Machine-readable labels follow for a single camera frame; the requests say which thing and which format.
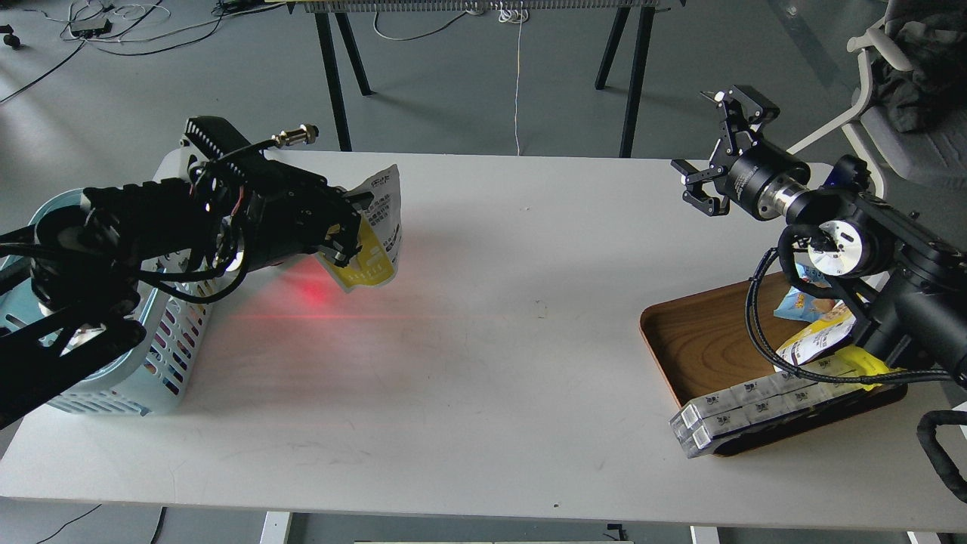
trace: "brown tray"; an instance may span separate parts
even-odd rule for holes
[[[778,347],[806,327],[805,321],[780,319],[773,310],[789,290],[781,273],[770,274],[759,290],[759,316],[770,345]],[[745,325],[748,282],[700,292],[646,308],[640,329],[678,407],[696,397],[761,378],[773,372],[772,363],[756,351]],[[797,435],[846,417],[894,403],[906,386],[857,391],[809,417],[770,430],[741,435],[716,450],[733,455]]]

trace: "white table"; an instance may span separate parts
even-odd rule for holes
[[[705,217],[667,161],[278,156],[346,187],[399,164],[396,279],[344,295],[312,257],[254,273],[215,308],[178,411],[40,408],[0,462],[0,495],[967,531],[914,436],[946,408],[934,385],[734,458],[685,458],[638,316],[745,279],[781,223]]]

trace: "black cable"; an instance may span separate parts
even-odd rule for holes
[[[198,42],[201,42],[202,40],[204,40],[204,39],[210,37],[211,35],[215,34],[215,31],[218,30],[219,29],[219,26],[221,25],[221,19],[223,17],[224,17],[224,15],[219,15],[219,18],[218,18],[218,20],[215,21],[215,26],[212,27],[212,30],[208,31],[208,34],[202,36],[201,38],[195,38],[194,40],[188,40],[187,42],[181,42],[180,44],[170,45],[168,47],[162,47],[161,49],[155,49],[154,51],[142,51],[142,52],[139,52],[139,53],[119,53],[117,51],[111,51],[109,49],[104,49],[104,48],[97,47],[97,46],[94,46],[94,49],[97,49],[98,51],[107,53],[109,55],[115,55],[115,56],[119,56],[119,57],[143,57],[143,56],[147,56],[147,55],[154,55],[154,54],[158,54],[158,53],[164,53],[165,51],[170,51],[171,49],[177,49],[178,47],[184,47],[185,45],[197,44]]]
[[[151,544],[158,544],[158,539],[161,538],[161,528],[164,527],[164,515],[168,513],[168,507],[162,506],[161,512],[158,513],[158,525],[155,527],[155,534],[151,537]]]
[[[383,34],[382,32],[379,31],[379,12],[376,12],[375,15],[373,15],[373,17],[372,17],[372,30],[376,33],[377,36],[379,36],[380,38],[382,38],[384,40],[390,40],[391,42],[410,42],[412,40],[418,40],[420,38],[425,38],[427,36],[432,36],[432,35],[436,34],[437,32],[440,32],[441,30],[443,30],[443,29],[447,28],[448,26],[454,24],[455,22],[457,22],[464,15],[469,15],[469,14],[467,14],[466,12],[463,12],[462,14],[457,15],[456,17],[450,19],[449,21],[447,21],[446,24],[444,24],[440,28],[437,28],[436,30],[431,30],[429,32],[425,32],[423,34],[420,34],[418,36],[410,36],[409,38],[395,38],[393,36],[387,36],[387,35],[385,35],[385,34]]]
[[[250,143],[245,147],[240,147],[234,151],[229,151],[228,153],[225,153],[221,157],[218,157],[213,161],[209,161],[208,163],[206,163],[205,168],[216,166],[222,163],[227,163],[228,161],[234,159],[235,157],[240,157],[247,153],[264,151],[270,147],[274,147],[275,145],[276,145],[276,141],[271,138],[263,139],[262,141],[257,141],[255,143]]]
[[[97,510],[98,508],[100,508],[100,507],[102,507],[102,506],[103,506],[103,504],[98,504],[98,505],[97,505],[97,506],[95,506],[94,508],[91,508],[90,510],[88,510],[88,511],[86,511],[86,512],[84,512],[83,514],[81,514],[81,515],[79,515],[79,516],[77,516],[76,518],[74,518],[74,519],[72,519],[72,520],[70,520],[70,521],[68,521],[68,522],[67,522],[66,524],[64,524],[64,525],[62,525],[62,526],[61,526],[61,528],[59,528],[59,529],[58,529],[58,530],[57,530],[56,532],[54,532],[53,534],[51,534],[51,535],[50,535],[49,537],[47,537],[47,538],[45,538],[44,540],[38,540],[36,544],[44,544],[44,543],[45,543],[45,542],[46,542],[47,540],[50,540],[50,539],[51,539],[51,538],[53,538],[54,536],[57,536],[58,534],[60,534],[60,531],[62,531],[62,530],[64,530],[64,528],[65,528],[66,526],[68,526],[68,525],[70,525],[70,524],[72,524],[73,522],[75,522],[75,521],[77,521],[77,520],[79,520],[79,519],[81,519],[81,518],[83,518],[84,516],[86,516],[86,515],[88,515],[88,514],[90,514],[91,512],[93,512],[93,511],[95,511],[95,510]]]
[[[243,246],[248,245],[248,229],[246,227],[242,227],[242,243],[243,243]],[[213,302],[218,302],[219,300],[222,300],[222,298],[228,296],[229,294],[232,293],[232,291],[237,289],[242,284],[242,281],[245,279],[248,273],[249,273],[249,254],[243,250],[242,262],[239,264],[238,275],[236,275],[235,278],[232,279],[231,283],[228,284],[228,286],[226,286],[224,289],[220,290],[215,294],[211,294],[207,296],[197,296],[197,295],[182,292],[178,290],[176,287],[172,287],[168,284],[165,284],[163,282],[160,282],[154,279],[145,279],[142,281],[148,284],[149,286],[155,287],[157,290],[163,293],[167,293],[177,299],[184,300],[186,302],[191,302],[193,304],[211,304]]]
[[[20,87],[19,89],[15,90],[12,94],[4,97],[3,99],[0,99],[0,105],[5,104],[8,100],[13,99],[14,97],[16,97],[20,93],[26,91],[30,87],[33,87],[37,83],[40,83],[41,80],[44,79],[45,77],[50,76],[51,74],[53,74],[55,70],[57,70],[58,68],[64,66],[64,64],[67,63],[67,61],[73,59],[73,56],[76,55],[76,54],[78,54],[83,47],[84,47],[84,42],[81,42],[80,45],[77,46],[77,49],[75,49],[73,51],[73,53],[71,53],[70,55],[68,55],[67,58],[65,58],[64,60],[58,62],[57,65],[54,66],[53,68],[51,68],[50,70],[44,72],[44,74],[42,76],[38,77],[37,79],[34,79],[33,81],[27,83],[26,85]]]
[[[793,365],[780,357],[778,353],[769,345],[765,332],[762,330],[762,323],[759,319],[758,298],[759,286],[765,277],[766,271],[776,261],[778,257],[777,249],[771,248],[762,256],[755,273],[749,278],[748,293],[746,296],[746,332],[752,340],[755,349],[767,360],[782,370],[792,374],[797,378],[811,379],[812,381],[823,381],[827,383],[860,383],[863,385],[876,384],[901,384],[923,381],[952,381],[953,378],[942,370],[921,370],[921,371],[898,371],[886,374],[862,376],[856,378],[843,378],[816,374],[802,367]]]
[[[262,0],[218,0],[212,8],[212,15],[234,15],[253,9],[262,3]]]
[[[137,19],[135,19],[134,22],[131,23],[131,26],[129,26],[128,28],[122,30],[121,32],[118,32],[117,34],[115,34],[113,36],[99,36],[99,38],[102,39],[102,40],[114,40],[114,39],[117,39],[117,38],[120,38],[120,37],[124,36],[125,34],[128,34],[129,32],[131,32],[134,29],[135,26],[137,26],[138,24],[141,24],[141,21],[144,20],[144,19],[146,19],[148,17],[148,15],[150,15],[151,12],[153,12],[155,10],[155,8],[157,8],[158,6],[160,6],[161,5],[161,2],[163,2],[163,1],[164,0],[158,0],[158,2],[155,2],[155,4],[152,7],[148,8],[148,10],[146,12],[144,12],[144,15],[142,15],[142,16],[138,17]]]

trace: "table leg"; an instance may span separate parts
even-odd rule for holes
[[[363,60],[360,58],[360,51],[356,47],[356,38],[353,36],[353,27],[349,26],[349,17],[344,13],[336,14],[336,24],[339,25],[339,33],[342,34],[342,42],[346,44],[346,52],[349,54],[349,63],[353,65],[353,73],[356,74],[356,82],[360,86],[360,92],[367,97],[372,94],[369,88],[369,80],[366,79],[366,71],[363,70]]]
[[[634,128],[638,123],[638,105],[641,102],[641,86],[645,78],[645,64],[648,61],[648,45],[652,40],[652,23],[655,22],[655,8],[641,8],[638,19],[638,35],[634,42],[634,59],[631,61],[631,84],[628,89],[628,106],[625,108],[625,129],[621,132],[621,151],[618,156],[631,156],[634,143]]]
[[[940,535],[936,532],[907,531],[907,538],[910,544],[940,544]]]
[[[621,42],[621,35],[625,31],[625,23],[628,22],[630,11],[631,8],[618,8],[618,13],[614,16],[611,34],[607,37],[604,56],[601,58],[601,67],[598,68],[598,78],[595,79],[595,88],[599,91],[607,83],[607,75],[611,72],[611,63],[614,62],[614,53],[618,50],[618,43]]]
[[[262,526],[262,537],[259,544],[285,544],[289,539],[289,527],[292,525],[292,512],[266,512],[265,524]]]
[[[718,528],[691,526],[691,544],[718,544]]]
[[[333,49],[333,29],[329,26],[329,14],[315,14],[315,28],[319,33],[322,64],[326,69],[326,83],[329,85],[329,100],[333,103],[339,151],[352,151],[353,146],[349,141],[349,123],[346,121],[346,105],[342,101],[342,85],[339,83],[339,66],[336,64],[336,51]]]

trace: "cable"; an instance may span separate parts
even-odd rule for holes
[[[520,98],[520,37],[524,32],[524,21],[527,20],[525,17],[523,20],[517,23],[517,83],[513,88],[513,141],[517,144],[517,157],[520,157],[520,135],[517,132],[517,114],[519,113],[519,98]]]
[[[110,38],[90,38],[87,41],[88,42],[97,42],[99,44],[144,44],[144,43],[147,43],[147,42],[153,42],[154,40],[160,40],[162,38],[167,38],[168,36],[174,36],[175,34],[179,34],[181,32],[185,32],[187,30],[191,30],[191,29],[194,29],[194,28],[201,28],[203,26],[208,26],[210,24],[218,24],[221,21],[222,18],[231,18],[231,17],[237,17],[237,16],[241,16],[241,15],[261,14],[261,13],[264,13],[264,12],[270,12],[271,10],[277,10],[278,8],[281,8],[284,5],[285,4],[275,4],[275,6],[270,6],[268,8],[259,8],[257,10],[249,10],[247,12],[238,12],[236,14],[230,14],[230,15],[221,15],[217,19],[206,20],[206,21],[203,21],[203,22],[195,23],[195,24],[192,24],[192,25],[189,25],[189,26],[185,26],[185,27],[182,27],[182,28],[178,28],[178,29],[172,30],[170,32],[165,32],[164,34],[158,34],[158,36],[151,36],[149,38],[128,38],[126,40],[115,40],[114,37],[110,37]],[[184,44],[181,44],[181,45],[177,45],[177,47],[180,47],[182,45],[193,44],[193,43],[195,43],[195,42],[184,43]],[[116,54],[116,55],[120,55],[120,56],[139,56],[137,53],[123,54],[123,53],[117,53],[117,52],[114,52],[114,51],[109,51],[107,49],[102,49],[100,47],[97,47],[97,49],[99,51],[103,51],[103,52],[106,52],[106,53],[112,53],[112,54]],[[154,53],[149,51],[149,52],[144,53],[144,54],[154,54]]]
[[[247,226],[245,226],[244,224],[241,226],[241,230],[242,230],[242,244],[244,247],[247,247],[249,245],[248,243],[249,230]],[[249,252],[243,251],[242,262],[239,264],[238,275],[235,276],[234,279],[232,279],[231,283],[228,284],[228,286],[226,286],[224,289],[222,289],[221,291],[215,294],[211,294],[207,296],[197,296],[197,295],[182,292],[178,290],[178,288],[176,287],[172,287],[168,284],[165,284],[161,281],[157,281],[153,278],[147,278],[141,281],[143,281],[145,284],[148,284],[151,287],[157,288],[161,292],[167,293],[180,300],[184,300],[186,302],[191,302],[194,304],[210,304],[212,302],[217,302],[219,300],[222,300],[222,298],[231,294],[232,291],[237,289],[242,284],[242,281],[245,279],[248,273],[249,273]]]
[[[379,12],[376,12],[372,16],[372,29],[376,33],[377,36],[379,36],[380,38],[382,38],[384,40],[389,40],[391,42],[410,42],[412,40],[418,40],[420,38],[425,38],[427,36],[432,36],[432,35],[436,34],[437,32],[440,32],[441,30],[443,30],[443,29],[447,28],[448,26],[454,24],[458,19],[460,19],[464,15],[469,15],[469,14],[467,12],[463,12],[460,15],[457,15],[456,17],[454,17],[454,18],[450,19],[449,21],[447,21],[447,23],[444,24],[443,26],[441,26],[440,28],[437,28],[436,30],[431,30],[431,31],[426,32],[424,34],[421,34],[419,36],[410,36],[409,38],[395,38],[393,36],[387,36],[386,34],[383,34],[382,32],[379,31],[379,24],[378,24],[379,23]]]
[[[220,15],[219,18],[215,21],[215,26],[212,27],[212,30],[209,30],[208,34],[202,36],[201,38],[195,38],[194,40],[188,40],[187,42],[181,42],[180,44],[169,45],[168,47],[162,47],[161,49],[155,49],[153,51],[141,51],[138,53],[119,53],[117,51],[111,51],[109,49],[97,47],[96,45],[94,45],[94,49],[97,49],[98,51],[107,53],[109,55],[115,55],[119,57],[143,57],[143,56],[154,55],[158,53],[164,53],[165,51],[170,51],[171,49],[177,49],[178,47],[184,47],[185,45],[197,44],[198,42],[201,42],[202,40],[215,34],[215,31],[218,30],[219,25],[221,25],[221,19],[223,16],[224,15]]]
[[[148,15],[150,15],[151,12],[153,12],[157,8],[162,8],[163,10],[165,10],[166,12],[168,12],[168,17],[166,19],[164,19],[164,20],[168,20],[168,19],[171,18],[171,10],[162,7],[161,6],[161,0],[158,0],[158,2],[155,2],[155,5],[152,6],[151,8],[149,8],[149,9],[145,9],[144,8],[144,5],[142,5],[142,4],[129,4],[128,6],[139,6],[142,10],[144,10],[144,15],[142,15],[142,16],[138,17],[137,19],[135,19],[134,22],[131,23],[131,26],[129,26],[128,28],[126,28],[126,29],[122,30],[121,32],[115,34],[114,36],[106,36],[106,37],[103,37],[103,38],[97,38],[98,41],[100,41],[100,40],[112,40],[112,41],[113,40],[116,40],[116,41],[120,41],[120,38],[122,36],[124,36],[125,34],[128,34],[132,30],[134,30],[134,27],[135,26],[141,24],[141,21],[143,21],[144,19],[148,18]],[[115,9],[114,10],[114,13],[117,14],[118,10],[120,10],[120,9],[121,8]],[[123,15],[121,15],[121,18],[124,19],[124,20],[128,20]]]
[[[262,0],[217,0],[212,8],[212,15],[232,15],[253,9]]]
[[[765,277],[766,271],[776,261],[778,252],[776,248],[770,248],[759,265],[755,273],[749,278],[748,293],[746,296],[746,332],[752,340],[752,345],[767,360],[782,370],[792,374],[797,378],[811,379],[813,381],[823,381],[827,383],[861,383],[863,385],[875,384],[901,384],[923,381],[952,381],[953,378],[942,370],[921,370],[921,371],[898,371],[886,374],[862,376],[856,378],[833,377],[823,374],[810,372],[802,367],[793,365],[780,357],[778,353],[769,345],[765,332],[762,330],[762,323],[759,319],[758,298],[759,287]]]
[[[45,538],[44,540],[38,540],[36,544],[44,544],[44,543],[45,543],[45,542],[46,542],[47,540],[50,540],[50,539],[51,539],[51,538],[53,538],[54,536],[57,536],[58,534],[60,534],[60,531],[62,531],[62,530],[64,530],[64,528],[65,528],[66,526],[68,526],[68,525],[70,525],[70,524],[72,524],[73,522],[75,522],[75,521],[77,521],[77,520],[79,520],[79,519],[81,519],[81,518],[83,518],[84,516],[86,516],[86,515],[88,515],[88,514],[90,514],[91,512],[93,512],[93,511],[95,511],[95,510],[97,510],[98,508],[100,508],[100,507],[102,507],[102,506],[103,506],[103,504],[98,504],[98,505],[97,505],[97,506],[95,506],[94,508],[91,508],[90,510],[88,510],[88,511],[86,511],[86,512],[84,512],[83,514],[81,514],[81,515],[79,515],[79,516],[77,516],[76,518],[74,518],[74,519],[72,519],[72,520],[70,520],[70,521],[68,521],[68,522],[67,522],[66,524],[64,524],[64,525],[62,525],[62,526],[61,526],[61,528],[59,528],[59,529],[58,529],[58,530],[57,530],[56,532],[54,532],[53,534],[51,534],[51,535],[50,535],[49,537],[47,537],[47,538]]]
[[[161,528],[164,527],[164,515],[168,513],[168,507],[162,506],[161,512],[158,513],[158,525],[155,526],[155,534],[151,537],[151,544],[158,544],[158,539],[161,538]]]
[[[33,87],[37,83],[40,83],[41,80],[44,79],[45,77],[50,76],[51,74],[53,74],[55,70],[57,70],[58,68],[64,66],[67,63],[67,61],[73,59],[73,56],[76,55],[76,54],[78,54],[83,47],[84,47],[84,42],[81,42],[77,46],[77,49],[75,49],[73,51],[73,53],[71,53],[70,55],[68,55],[67,58],[65,58],[64,60],[58,62],[56,66],[54,66],[50,70],[44,72],[44,74],[41,75],[40,77],[38,77],[37,79],[34,79],[33,81],[31,81],[31,82],[27,83],[26,85],[20,87],[19,89],[15,90],[10,95],[4,97],[3,99],[0,99],[0,105],[5,104],[8,100],[12,100],[14,97],[16,97],[17,95],[19,95],[20,93],[26,91],[30,87]]]
[[[531,14],[527,10],[501,10],[497,16],[499,22],[510,24],[524,24],[529,18],[531,18]]]

